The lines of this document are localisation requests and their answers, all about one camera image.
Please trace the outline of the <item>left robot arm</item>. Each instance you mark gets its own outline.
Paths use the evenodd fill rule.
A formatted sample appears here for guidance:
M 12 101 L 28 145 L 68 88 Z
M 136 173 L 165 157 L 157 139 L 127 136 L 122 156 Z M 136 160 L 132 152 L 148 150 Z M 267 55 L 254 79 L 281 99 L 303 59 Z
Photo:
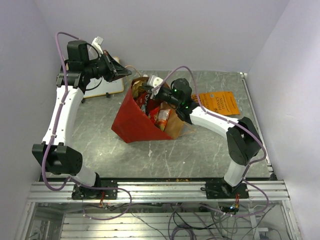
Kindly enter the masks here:
M 56 77 L 56 102 L 48 130 L 42 142 L 32 146 L 32 154 L 41 165 L 43 182 L 48 184 L 47 173 L 65 175 L 66 181 L 76 184 L 74 199 L 96 199 L 104 193 L 99 174 L 87 168 L 82 154 L 71 147 L 77 111 L 87 85 L 92 79 L 113 82 L 132 73 L 102 50 L 102 41 L 96 37 L 92 43 L 68 42 L 68 58 L 62 61 Z

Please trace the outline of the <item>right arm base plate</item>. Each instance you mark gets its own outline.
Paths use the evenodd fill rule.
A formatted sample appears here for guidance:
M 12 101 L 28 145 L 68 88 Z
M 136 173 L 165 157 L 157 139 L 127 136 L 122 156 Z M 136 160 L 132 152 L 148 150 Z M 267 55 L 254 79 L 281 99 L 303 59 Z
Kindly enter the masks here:
M 207 199 L 249 198 L 248 187 L 245 183 L 239 183 L 237 186 L 230 186 L 220 178 L 207 181 L 200 190 L 205 192 Z

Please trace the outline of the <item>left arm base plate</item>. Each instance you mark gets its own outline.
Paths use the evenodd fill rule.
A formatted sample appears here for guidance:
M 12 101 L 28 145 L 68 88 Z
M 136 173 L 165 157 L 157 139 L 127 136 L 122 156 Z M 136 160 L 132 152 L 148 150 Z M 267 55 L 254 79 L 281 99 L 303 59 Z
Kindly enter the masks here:
M 102 180 L 102 188 L 115 188 L 115 189 L 91 189 L 83 186 L 74 185 L 71 199 L 72 200 L 115 200 L 118 194 L 118 184 L 114 181 Z

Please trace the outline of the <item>red paper bag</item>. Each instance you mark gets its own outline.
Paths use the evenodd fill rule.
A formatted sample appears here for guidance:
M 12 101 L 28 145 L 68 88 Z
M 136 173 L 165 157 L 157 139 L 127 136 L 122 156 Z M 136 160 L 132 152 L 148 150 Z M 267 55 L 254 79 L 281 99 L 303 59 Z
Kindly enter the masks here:
M 154 100 L 156 108 L 160 106 L 160 110 L 171 109 L 170 116 L 164 131 L 152 124 L 148 115 L 141 111 L 136 104 L 136 99 L 132 97 L 132 85 L 138 80 L 148 80 L 148 75 L 140 75 L 134 78 L 124 100 L 116 114 L 111 129 L 115 132 L 124 142 L 143 142 L 143 141 L 162 141 L 162 140 L 175 140 L 183 136 L 183 128 L 189 124 L 179 119 L 175 112 L 174 106 L 162 100 Z

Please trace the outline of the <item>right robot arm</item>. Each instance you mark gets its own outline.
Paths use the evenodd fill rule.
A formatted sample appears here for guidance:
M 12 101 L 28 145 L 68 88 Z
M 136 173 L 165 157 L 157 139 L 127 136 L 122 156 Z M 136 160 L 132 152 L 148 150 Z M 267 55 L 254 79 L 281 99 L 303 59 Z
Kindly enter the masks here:
M 204 127 L 226 139 L 231 162 L 219 181 L 217 194 L 233 197 L 243 186 L 250 160 L 262 149 L 253 122 L 247 117 L 226 117 L 204 108 L 199 101 L 192 99 L 192 88 L 185 78 L 178 78 L 167 87 L 163 79 L 152 75 L 142 87 L 152 99 L 174 106 L 175 113 L 183 122 Z

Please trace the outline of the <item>orange honey dijon chips bag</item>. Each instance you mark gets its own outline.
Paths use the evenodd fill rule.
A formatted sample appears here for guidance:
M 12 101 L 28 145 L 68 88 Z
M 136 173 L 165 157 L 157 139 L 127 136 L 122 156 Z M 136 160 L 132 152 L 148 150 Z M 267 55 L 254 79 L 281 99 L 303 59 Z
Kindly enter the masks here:
M 224 116 L 240 115 L 234 94 L 231 91 L 200 93 L 201 104 L 208 110 Z

